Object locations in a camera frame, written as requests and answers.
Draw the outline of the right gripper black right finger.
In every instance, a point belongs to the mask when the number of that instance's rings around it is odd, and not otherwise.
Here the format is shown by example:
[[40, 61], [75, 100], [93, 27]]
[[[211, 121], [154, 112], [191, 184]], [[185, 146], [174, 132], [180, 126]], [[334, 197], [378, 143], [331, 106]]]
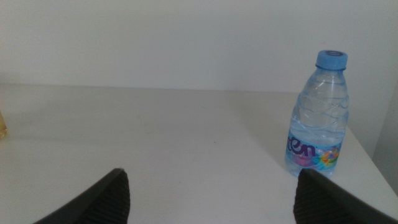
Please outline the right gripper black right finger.
[[397, 224], [312, 169], [298, 175], [293, 213], [298, 224]]

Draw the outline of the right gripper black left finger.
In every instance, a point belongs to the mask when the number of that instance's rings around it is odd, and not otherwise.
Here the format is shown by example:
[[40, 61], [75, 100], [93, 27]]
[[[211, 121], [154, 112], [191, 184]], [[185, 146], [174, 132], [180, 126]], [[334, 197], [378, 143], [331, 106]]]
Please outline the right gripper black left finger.
[[130, 212], [129, 180], [113, 169], [73, 200], [37, 221], [39, 224], [126, 224]]

